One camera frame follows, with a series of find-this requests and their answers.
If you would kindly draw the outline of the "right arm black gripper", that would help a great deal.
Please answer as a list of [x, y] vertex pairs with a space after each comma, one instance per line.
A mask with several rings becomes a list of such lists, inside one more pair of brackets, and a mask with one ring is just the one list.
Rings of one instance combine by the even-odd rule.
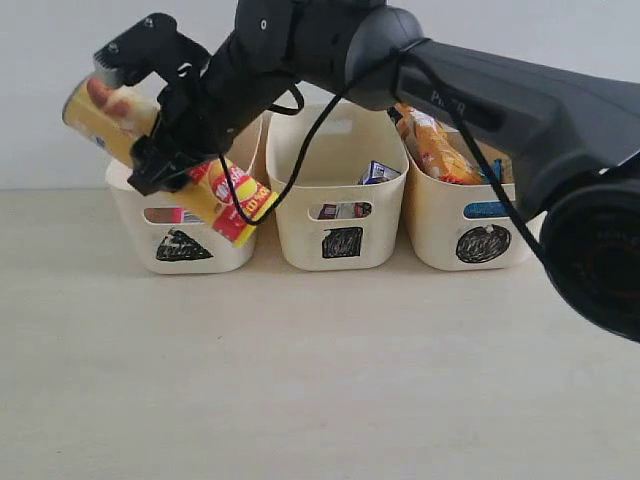
[[143, 135], [132, 145], [128, 184], [141, 195], [179, 192], [200, 160], [227, 153], [235, 137], [294, 86], [286, 71], [256, 70], [238, 36], [229, 35], [199, 77], [161, 92], [154, 139]]

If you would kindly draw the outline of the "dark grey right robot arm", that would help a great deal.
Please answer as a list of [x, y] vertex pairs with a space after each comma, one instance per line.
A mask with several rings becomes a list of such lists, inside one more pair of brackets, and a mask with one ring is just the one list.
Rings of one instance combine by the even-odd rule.
[[514, 162], [517, 226], [561, 297], [615, 335], [639, 338], [639, 88], [450, 46], [383, 1], [241, 1], [214, 53], [154, 13], [108, 48], [122, 82], [166, 83], [160, 121], [133, 147], [133, 186], [175, 192], [298, 82], [369, 110], [405, 103]]

